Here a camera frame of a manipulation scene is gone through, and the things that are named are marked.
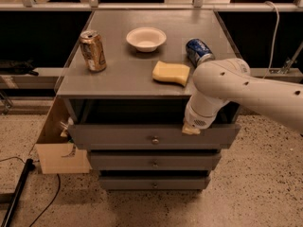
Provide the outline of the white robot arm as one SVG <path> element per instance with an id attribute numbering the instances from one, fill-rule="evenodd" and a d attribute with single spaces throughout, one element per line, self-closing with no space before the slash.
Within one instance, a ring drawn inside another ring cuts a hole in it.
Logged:
<path id="1" fill-rule="evenodd" d="M 250 75 L 242 59 L 207 61 L 194 70 L 195 91 L 185 110 L 185 124 L 207 129 L 229 102 L 303 133 L 303 85 Z"/>

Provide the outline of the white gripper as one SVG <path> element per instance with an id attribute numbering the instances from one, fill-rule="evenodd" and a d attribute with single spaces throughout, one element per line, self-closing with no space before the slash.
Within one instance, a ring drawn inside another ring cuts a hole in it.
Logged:
<path id="1" fill-rule="evenodd" d="M 188 135 L 198 135 L 201 130 L 210 127 L 217 116 L 217 110 L 211 105 L 194 105 L 189 102 L 186 105 L 185 121 L 182 133 Z"/>

